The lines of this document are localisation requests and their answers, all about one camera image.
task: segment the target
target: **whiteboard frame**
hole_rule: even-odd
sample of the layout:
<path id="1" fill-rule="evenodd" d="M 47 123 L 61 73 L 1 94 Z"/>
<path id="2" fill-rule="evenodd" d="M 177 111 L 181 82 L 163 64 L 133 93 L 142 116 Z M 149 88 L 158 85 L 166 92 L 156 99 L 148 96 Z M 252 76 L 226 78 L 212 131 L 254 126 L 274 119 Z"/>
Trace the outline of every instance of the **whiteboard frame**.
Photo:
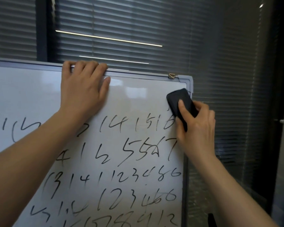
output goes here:
<path id="1" fill-rule="evenodd" d="M 23 69 L 34 69 L 34 70 L 47 70 L 47 71 L 59 71 L 61 72 L 62 64 L 38 62 L 38 61 L 23 61 L 14 59 L 4 59 L 0 58 L 0 67 L 10 67 L 10 68 L 23 68 Z M 187 91 L 190 97 L 193 94 L 193 77 L 186 75 L 176 75 L 174 79 L 169 79 L 168 74 L 158 74 L 158 73 L 146 73 L 137 72 L 121 69 L 107 69 L 104 74 L 116 77 L 129 77 L 136 79 L 146 79 L 146 80 L 160 80 L 160 81 L 173 81 L 186 83 Z M 184 155 L 183 160 L 183 189 L 182 189 L 182 217 L 181 217 L 181 227 L 187 226 L 187 189 L 188 189 L 188 158 Z"/>

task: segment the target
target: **hand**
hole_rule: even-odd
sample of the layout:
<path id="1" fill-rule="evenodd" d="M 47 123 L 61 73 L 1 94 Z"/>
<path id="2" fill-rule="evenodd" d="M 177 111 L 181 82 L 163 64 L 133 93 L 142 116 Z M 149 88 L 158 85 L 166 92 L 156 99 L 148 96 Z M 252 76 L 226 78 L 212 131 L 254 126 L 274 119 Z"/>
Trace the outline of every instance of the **hand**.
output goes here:
<path id="1" fill-rule="evenodd" d="M 215 112 L 209 110 L 207 104 L 194 101 L 199 114 L 194 118 L 185 108 L 182 100 L 178 106 L 183 119 L 187 123 L 185 132 L 182 121 L 177 117 L 177 140 L 184 149 L 186 155 L 196 166 L 198 163 L 215 157 Z"/>
<path id="2" fill-rule="evenodd" d="M 84 123 L 104 105 L 110 77 L 99 88 L 106 64 L 96 61 L 65 61 L 62 67 L 60 111 Z"/>

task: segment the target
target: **window blinds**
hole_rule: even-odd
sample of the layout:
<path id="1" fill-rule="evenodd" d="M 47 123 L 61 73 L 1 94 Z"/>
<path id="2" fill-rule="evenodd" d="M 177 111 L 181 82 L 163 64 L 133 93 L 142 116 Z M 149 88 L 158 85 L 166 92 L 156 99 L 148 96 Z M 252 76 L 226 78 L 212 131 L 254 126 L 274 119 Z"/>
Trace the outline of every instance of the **window blinds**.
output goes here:
<path id="1" fill-rule="evenodd" d="M 0 57 L 36 60 L 35 0 L 0 0 Z"/>
<path id="2" fill-rule="evenodd" d="M 252 187 L 272 88 L 273 0 L 52 1 L 51 61 L 193 76 L 193 98 L 216 111 L 216 154 Z M 189 223 L 203 226 L 210 196 L 193 166 L 189 175 Z"/>

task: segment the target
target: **forearm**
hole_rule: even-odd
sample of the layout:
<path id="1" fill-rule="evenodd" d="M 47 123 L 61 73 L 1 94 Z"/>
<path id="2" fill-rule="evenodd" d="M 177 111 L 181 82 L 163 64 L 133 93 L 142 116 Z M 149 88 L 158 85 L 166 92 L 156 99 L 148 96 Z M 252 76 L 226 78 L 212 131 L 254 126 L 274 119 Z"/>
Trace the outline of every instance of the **forearm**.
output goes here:
<path id="1" fill-rule="evenodd" d="M 228 173 L 215 157 L 195 163 L 214 196 L 217 206 L 231 227 L 277 226 L 267 213 Z"/>
<path id="2" fill-rule="evenodd" d="M 0 226 L 17 220 L 79 124 L 59 111 L 0 153 Z"/>

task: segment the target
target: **white writing surface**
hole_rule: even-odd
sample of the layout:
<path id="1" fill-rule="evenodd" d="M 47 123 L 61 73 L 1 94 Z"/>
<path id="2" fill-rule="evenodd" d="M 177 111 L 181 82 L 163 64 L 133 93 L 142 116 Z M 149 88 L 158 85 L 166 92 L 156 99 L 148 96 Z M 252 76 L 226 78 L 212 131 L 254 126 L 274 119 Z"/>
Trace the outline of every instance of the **white writing surface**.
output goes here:
<path id="1" fill-rule="evenodd" d="M 60 72 L 0 67 L 0 151 L 59 109 L 60 82 Z M 166 101 L 181 88 L 112 76 L 106 105 L 61 150 L 15 226 L 181 226 L 183 153 Z"/>

